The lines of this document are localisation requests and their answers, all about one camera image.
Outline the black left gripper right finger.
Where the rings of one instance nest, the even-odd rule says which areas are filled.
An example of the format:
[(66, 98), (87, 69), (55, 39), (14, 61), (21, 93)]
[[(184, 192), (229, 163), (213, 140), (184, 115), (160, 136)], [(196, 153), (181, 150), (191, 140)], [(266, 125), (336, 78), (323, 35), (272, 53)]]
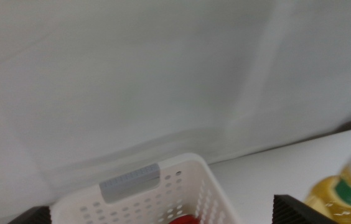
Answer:
[(274, 195), (272, 224), (337, 224), (290, 195)]

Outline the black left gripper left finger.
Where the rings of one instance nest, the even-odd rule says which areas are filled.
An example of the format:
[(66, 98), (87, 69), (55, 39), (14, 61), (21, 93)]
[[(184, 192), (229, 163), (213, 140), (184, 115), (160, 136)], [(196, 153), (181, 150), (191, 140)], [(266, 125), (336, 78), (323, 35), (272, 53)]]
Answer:
[(8, 224), (51, 224), (50, 208), (48, 206), (32, 207)]

